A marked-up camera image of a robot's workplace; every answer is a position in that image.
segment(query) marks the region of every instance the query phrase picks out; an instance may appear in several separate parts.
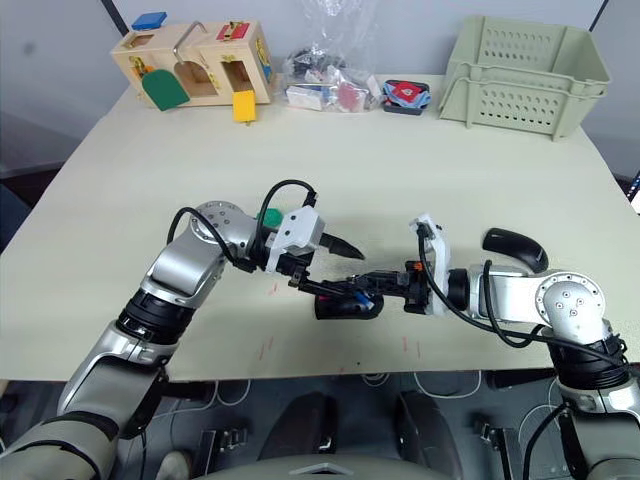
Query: white tabletop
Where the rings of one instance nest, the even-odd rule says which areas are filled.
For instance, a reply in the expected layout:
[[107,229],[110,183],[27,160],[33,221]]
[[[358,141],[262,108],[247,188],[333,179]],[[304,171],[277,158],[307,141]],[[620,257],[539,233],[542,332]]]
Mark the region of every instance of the white tabletop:
[[[421,117],[258,108],[247,127],[231,107],[160,113],[128,90],[55,178],[0,259],[0,378],[65,380],[136,291],[175,211],[228,200],[257,212],[275,182],[319,192],[329,233],[366,262],[316,255],[312,278],[402,269],[417,257],[408,222],[444,225],[453,266],[492,258],[499,226],[529,235],[550,265],[591,276],[607,318],[640,360],[640,221],[582,130],[543,135]],[[293,188],[273,205],[299,204]],[[318,321],[313,298],[280,275],[226,271],[171,361],[175,380],[550,366],[544,346],[514,350],[452,315],[405,314],[390,299],[371,321]]]

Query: plastic bag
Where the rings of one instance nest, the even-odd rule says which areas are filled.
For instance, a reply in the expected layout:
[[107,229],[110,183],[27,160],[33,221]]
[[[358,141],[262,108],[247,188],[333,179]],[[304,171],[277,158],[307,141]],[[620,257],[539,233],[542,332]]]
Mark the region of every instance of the plastic bag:
[[358,113],[380,103],[373,76],[377,0],[302,0],[310,38],[283,65],[289,105]]

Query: wooden toy house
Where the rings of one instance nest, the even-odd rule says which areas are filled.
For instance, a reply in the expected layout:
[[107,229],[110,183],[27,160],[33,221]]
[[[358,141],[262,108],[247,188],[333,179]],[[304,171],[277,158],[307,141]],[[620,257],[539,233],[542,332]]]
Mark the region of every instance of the wooden toy house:
[[271,102],[273,71],[256,21],[132,31],[111,55],[131,85],[160,110],[232,105],[234,93],[248,91],[255,103]]

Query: black mouse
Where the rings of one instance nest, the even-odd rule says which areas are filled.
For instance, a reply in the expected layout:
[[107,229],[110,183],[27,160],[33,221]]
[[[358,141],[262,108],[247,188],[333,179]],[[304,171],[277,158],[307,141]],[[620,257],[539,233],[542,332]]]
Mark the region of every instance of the black mouse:
[[547,252],[538,242],[510,230],[492,228],[485,235],[482,248],[517,258],[533,270],[533,273],[544,272],[549,268]]

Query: light green basket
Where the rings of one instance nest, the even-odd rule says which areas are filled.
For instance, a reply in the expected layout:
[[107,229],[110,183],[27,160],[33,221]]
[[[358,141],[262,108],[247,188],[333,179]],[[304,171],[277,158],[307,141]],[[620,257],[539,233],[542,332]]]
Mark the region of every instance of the light green basket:
[[555,140],[580,125],[609,81],[586,30],[469,17],[449,59],[440,118]]

